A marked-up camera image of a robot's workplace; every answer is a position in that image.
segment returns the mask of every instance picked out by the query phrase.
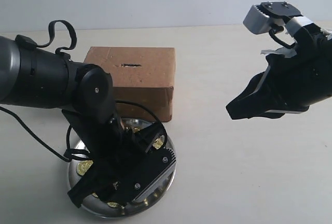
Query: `metal plate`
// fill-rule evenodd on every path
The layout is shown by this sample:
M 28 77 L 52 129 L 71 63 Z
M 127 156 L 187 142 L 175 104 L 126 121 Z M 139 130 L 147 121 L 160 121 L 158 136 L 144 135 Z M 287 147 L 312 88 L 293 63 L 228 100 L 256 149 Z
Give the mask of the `metal plate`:
M 139 119 L 128 119 L 123 118 L 123 122 L 127 125 L 130 125 L 134 128 L 145 128 L 149 126 L 151 123 L 139 120 Z M 166 148 L 172 149 L 174 152 L 174 146 L 170 137 L 168 137 L 168 142 L 165 146 Z M 75 146 L 75 149 L 86 149 L 84 143 L 79 141 Z M 71 189 L 79 180 L 80 176 L 76 172 L 77 165 L 80 161 L 73 160 L 69 163 L 68 166 L 68 188 Z M 89 195 L 83 201 L 82 208 L 87 210 L 88 212 L 102 217 L 102 218 L 123 218 L 128 216 L 133 216 L 139 214 L 154 204 L 156 204 L 167 192 L 169 187 L 171 186 L 174 176 L 175 176 L 176 166 L 174 167 L 174 171 L 167 177 L 161 185 L 152 193 L 150 194 L 143 202 L 140 203 L 131 203 L 128 204 L 126 207 L 111 207 L 108 204 L 100 201 L 93 195 Z

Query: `table surface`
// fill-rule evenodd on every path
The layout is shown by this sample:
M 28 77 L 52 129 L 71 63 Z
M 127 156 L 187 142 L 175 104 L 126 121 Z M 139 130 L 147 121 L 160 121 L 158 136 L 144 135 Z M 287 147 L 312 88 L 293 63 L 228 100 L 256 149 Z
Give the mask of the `table surface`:
M 323 27 L 332 22 L 319 23 Z M 3 33 L 14 38 L 17 33 Z M 39 44 L 47 32 L 21 33 Z M 231 120 L 225 106 L 266 69 L 270 37 L 242 25 L 77 31 L 72 59 L 90 46 L 175 47 L 173 120 L 178 155 L 169 192 L 149 210 L 112 223 L 331 223 L 332 100 L 278 120 Z M 48 50 L 67 45 L 57 32 Z M 58 109 L 12 107 L 59 152 L 67 122 Z M 111 223 L 67 197 L 66 163 L 0 113 L 0 223 Z

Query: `robotic arm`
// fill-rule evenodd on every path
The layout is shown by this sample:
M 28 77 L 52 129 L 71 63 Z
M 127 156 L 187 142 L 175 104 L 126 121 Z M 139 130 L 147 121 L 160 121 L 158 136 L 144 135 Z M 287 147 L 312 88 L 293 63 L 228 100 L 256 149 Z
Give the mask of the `robotic arm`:
M 57 22 L 68 28 L 71 46 L 55 53 L 42 50 L 52 43 Z M 0 37 L 0 104 L 62 110 L 70 129 L 87 148 L 71 149 L 68 132 L 62 159 L 93 161 L 68 192 L 77 207 L 93 193 L 102 202 L 122 206 L 143 199 L 158 180 L 172 172 L 175 163 L 173 151 L 165 148 L 164 126 L 155 116 L 155 123 L 137 132 L 124 126 L 116 112 L 111 75 L 94 64 L 74 62 L 62 51 L 75 48 L 74 28 L 66 21 L 53 21 L 49 34 L 50 42 L 45 45 L 21 35 L 15 40 Z M 164 143 L 157 149 L 153 143 L 162 135 Z
M 226 106 L 232 119 L 299 114 L 332 96 L 330 33 L 287 2 L 253 5 L 243 24 L 253 34 L 269 33 L 282 47 L 266 56 L 267 69 Z M 294 39 L 291 45 L 276 36 L 284 27 Z

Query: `white table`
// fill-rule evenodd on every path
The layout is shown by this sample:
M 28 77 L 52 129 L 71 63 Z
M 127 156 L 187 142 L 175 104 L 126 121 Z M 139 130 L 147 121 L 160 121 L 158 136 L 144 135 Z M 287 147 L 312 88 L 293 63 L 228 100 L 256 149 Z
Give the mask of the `white table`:
M 39 44 L 48 41 L 47 32 L 21 34 Z M 278 47 L 267 34 L 255 36 L 233 25 L 77 31 L 77 36 L 75 61 L 83 61 L 90 46 L 176 48 L 173 120 L 165 124 L 178 154 L 175 181 L 153 208 L 109 223 L 332 222 L 332 100 L 279 120 L 233 121 L 226 112 L 227 103 L 265 70 L 260 51 Z M 68 41 L 67 32 L 58 32 L 48 50 Z M 64 151 L 68 124 L 59 110 L 9 109 Z M 0 223 L 107 223 L 71 203 L 66 164 L 5 113 L 0 137 Z

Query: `cardboard box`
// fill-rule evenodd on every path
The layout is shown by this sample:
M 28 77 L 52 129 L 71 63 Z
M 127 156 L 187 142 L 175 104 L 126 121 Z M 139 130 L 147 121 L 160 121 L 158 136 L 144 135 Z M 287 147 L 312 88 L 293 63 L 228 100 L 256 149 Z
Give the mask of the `cardboard box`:
M 91 47 L 84 62 L 111 74 L 115 99 L 142 104 L 162 122 L 172 119 L 174 48 Z M 117 109 L 122 117 L 154 121 L 135 106 L 117 104 Z

